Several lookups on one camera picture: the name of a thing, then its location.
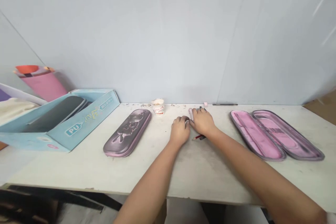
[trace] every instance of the pink cylinder container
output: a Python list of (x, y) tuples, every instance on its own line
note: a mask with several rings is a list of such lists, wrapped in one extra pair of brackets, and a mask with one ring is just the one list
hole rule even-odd
[(50, 68), (41, 66), (16, 66), (16, 68), (20, 72), (16, 73), (19, 78), (47, 102), (68, 93)]

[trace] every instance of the pink pencil case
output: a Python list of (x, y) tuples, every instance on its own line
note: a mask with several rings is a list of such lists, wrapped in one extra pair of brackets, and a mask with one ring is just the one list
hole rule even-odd
[(252, 112), (252, 116), (292, 158), (307, 161), (320, 161), (325, 158), (307, 138), (272, 111), (256, 110)]
[(134, 110), (108, 139), (103, 147), (107, 156), (126, 157), (132, 153), (144, 133), (152, 114), (149, 110)]
[(230, 115), (243, 140), (254, 154), (267, 161), (282, 161), (286, 158), (282, 148), (269, 137), (249, 113), (234, 110)]
[(231, 111), (231, 118), (252, 152), (264, 160), (282, 161), (285, 152), (294, 159), (320, 161), (324, 154), (278, 115), (256, 110)]

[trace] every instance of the forearm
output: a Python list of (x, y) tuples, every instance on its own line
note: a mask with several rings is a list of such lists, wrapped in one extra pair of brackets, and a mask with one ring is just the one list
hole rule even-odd
[(158, 155), (119, 211), (115, 224), (152, 224), (166, 198), (180, 147), (172, 143)]
[(240, 143), (218, 129), (206, 137), (221, 150), (277, 224), (323, 220), (325, 212), (313, 200)]

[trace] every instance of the small paper cup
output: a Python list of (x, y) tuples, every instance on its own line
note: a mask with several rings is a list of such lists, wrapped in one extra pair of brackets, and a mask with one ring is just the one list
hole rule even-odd
[(153, 101), (150, 102), (152, 109), (154, 111), (154, 113), (158, 116), (163, 115), (164, 111), (165, 111), (165, 101), (163, 99), (155, 99)]

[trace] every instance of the hand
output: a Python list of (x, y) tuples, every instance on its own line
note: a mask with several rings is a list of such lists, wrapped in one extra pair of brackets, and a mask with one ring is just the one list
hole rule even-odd
[(169, 142), (181, 147), (189, 138), (190, 124), (189, 117), (177, 117), (171, 125), (170, 140)]
[(194, 121), (190, 120), (190, 124), (198, 133), (207, 136), (209, 132), (217, 129), (212, 116), (208, 111), (204, 110), (204, 108), (199, 110), (193, 108), (192, 114)]

